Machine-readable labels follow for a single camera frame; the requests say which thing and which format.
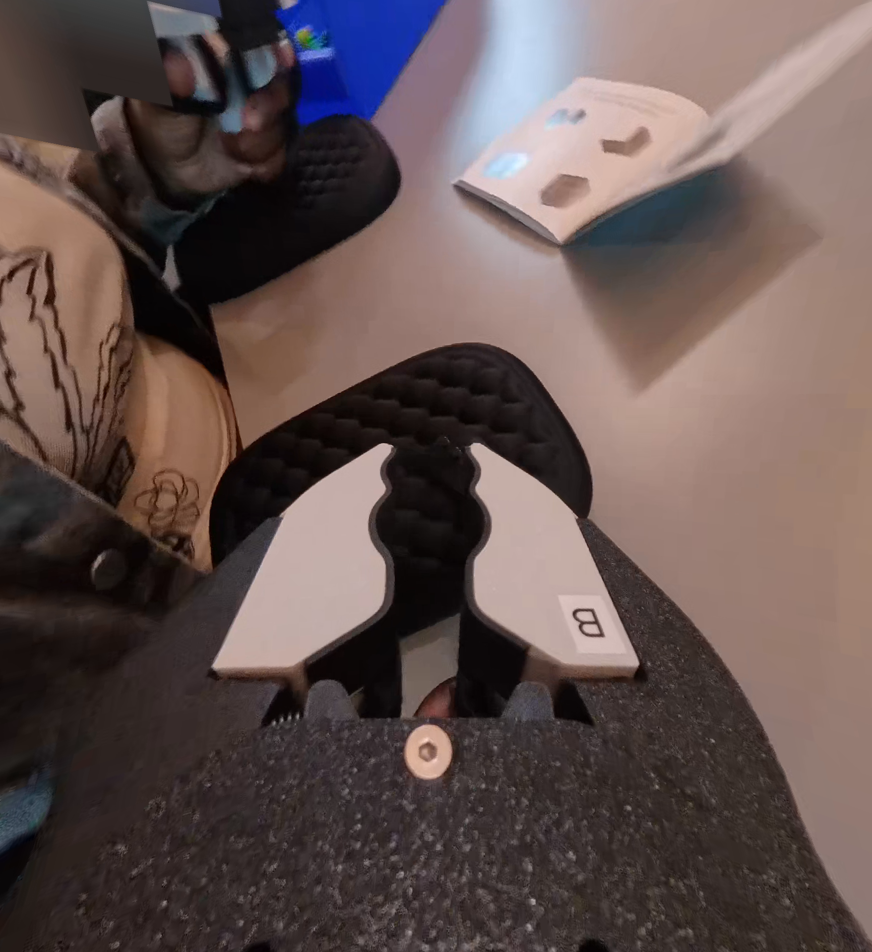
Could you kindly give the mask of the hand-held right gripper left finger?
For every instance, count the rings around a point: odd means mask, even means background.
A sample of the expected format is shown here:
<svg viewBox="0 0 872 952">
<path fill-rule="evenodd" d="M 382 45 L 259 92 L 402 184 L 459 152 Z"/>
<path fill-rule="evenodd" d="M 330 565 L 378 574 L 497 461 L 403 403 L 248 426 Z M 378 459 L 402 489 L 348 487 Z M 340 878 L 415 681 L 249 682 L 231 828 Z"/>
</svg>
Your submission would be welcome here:
<svg viewBox="0 0 872 952">
<path fill-rule="evenodd" d="M 220 679 L 310 681 L 309 667 L 392 603 L 375 518 L 394 447 L 372 447 L 287 507 L 211 665 Z"/>
</svg>

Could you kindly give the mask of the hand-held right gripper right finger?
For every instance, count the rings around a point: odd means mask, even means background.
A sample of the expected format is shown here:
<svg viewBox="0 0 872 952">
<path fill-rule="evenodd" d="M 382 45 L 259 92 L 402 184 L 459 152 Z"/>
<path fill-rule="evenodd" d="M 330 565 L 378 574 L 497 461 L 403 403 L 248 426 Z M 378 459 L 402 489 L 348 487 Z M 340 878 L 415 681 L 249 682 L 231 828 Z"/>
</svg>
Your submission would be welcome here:
<svg viewBox="0 0 872 952">
<path fill-rule="evenodd" d="M 466 675 L 631 679 L 640 662 L 581 520 L 488 446 L 473 444 L 467 455 L 485 528 L 466 565 Z"/>
</svg>

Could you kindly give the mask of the person's left forearm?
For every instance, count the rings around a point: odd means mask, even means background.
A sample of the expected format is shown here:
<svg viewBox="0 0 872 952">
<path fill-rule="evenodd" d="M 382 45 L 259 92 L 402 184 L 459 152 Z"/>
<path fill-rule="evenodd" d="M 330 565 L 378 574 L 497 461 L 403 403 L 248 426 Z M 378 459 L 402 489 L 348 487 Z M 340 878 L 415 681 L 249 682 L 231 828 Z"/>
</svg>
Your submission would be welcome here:
<svg viewBox="0 0 872 952">
<path fill-rule="evenodd" d="M 166 248 L 213 208 L 224 191 L 173 187 L 145 161 L 131 124 L 130 102 L 115 97 L 97 108 L 92 126 L 98 149 L 82 151 L 67 178 L 119 232 L 140 246 Z"/>
</svg>

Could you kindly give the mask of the lego instruction booklet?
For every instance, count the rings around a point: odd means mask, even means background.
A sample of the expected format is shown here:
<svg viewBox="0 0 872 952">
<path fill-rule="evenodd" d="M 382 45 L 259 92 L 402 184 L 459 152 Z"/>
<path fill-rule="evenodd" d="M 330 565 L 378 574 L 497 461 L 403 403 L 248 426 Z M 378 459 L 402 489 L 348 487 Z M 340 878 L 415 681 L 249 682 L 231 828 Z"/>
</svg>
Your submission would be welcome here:
<svg viewBox="0 0 872 952">
<path fill-rule="evenodd" d="M 499 136 L 454 188 L 555 246 L 726 166 L 872 41 L 864 3 L 714 113 L 673 92 L 581 77 Z"/>
</svg>

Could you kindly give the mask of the person's left hand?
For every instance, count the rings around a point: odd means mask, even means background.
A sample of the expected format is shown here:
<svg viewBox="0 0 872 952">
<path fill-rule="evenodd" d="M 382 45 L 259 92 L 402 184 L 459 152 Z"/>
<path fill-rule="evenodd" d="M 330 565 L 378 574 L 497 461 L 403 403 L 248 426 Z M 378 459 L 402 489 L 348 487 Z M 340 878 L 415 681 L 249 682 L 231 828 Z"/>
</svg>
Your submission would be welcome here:
<svg viewBox="0 0 872 952">
<path fill-rule="evenodd" d="M 242 107 L 241 130 L 221 130 L 218 119 L 177 113 L 142 100 L 125 101 L 125 119 L 138 156 L 157 193 L 174 208 L 246 182 L 281 176 L 297 134 L 293 44 L 271 46 L 278 69 Z"/>
</svg>

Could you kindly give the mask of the large blue plastic bin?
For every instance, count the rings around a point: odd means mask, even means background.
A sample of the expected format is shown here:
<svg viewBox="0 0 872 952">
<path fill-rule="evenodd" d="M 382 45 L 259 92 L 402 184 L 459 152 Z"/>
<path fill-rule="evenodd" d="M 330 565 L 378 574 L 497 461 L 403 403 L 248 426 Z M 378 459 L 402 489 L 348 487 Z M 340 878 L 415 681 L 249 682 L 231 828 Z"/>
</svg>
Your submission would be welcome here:
<svg viewBox="0 0 872 952">
<path fill-rule="evenodd" d="M 371 119 L 439 15 L 443 1 L 282 1 L 278 18 L 300 64 L 304 125 Z"/>
</svg>

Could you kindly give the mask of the person's denim jacket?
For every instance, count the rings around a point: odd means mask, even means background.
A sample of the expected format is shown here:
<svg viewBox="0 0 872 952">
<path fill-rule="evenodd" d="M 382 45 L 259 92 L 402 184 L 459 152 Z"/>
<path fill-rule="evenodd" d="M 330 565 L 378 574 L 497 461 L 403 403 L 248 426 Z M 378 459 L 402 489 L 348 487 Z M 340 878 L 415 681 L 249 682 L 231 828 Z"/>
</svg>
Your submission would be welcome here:
<svg viewBox="0 0 872 952">
<path fill-rule="evenodd" d="M 0 914 L 93 690 L 202 577 L 0 438 Z"/>
</svg>

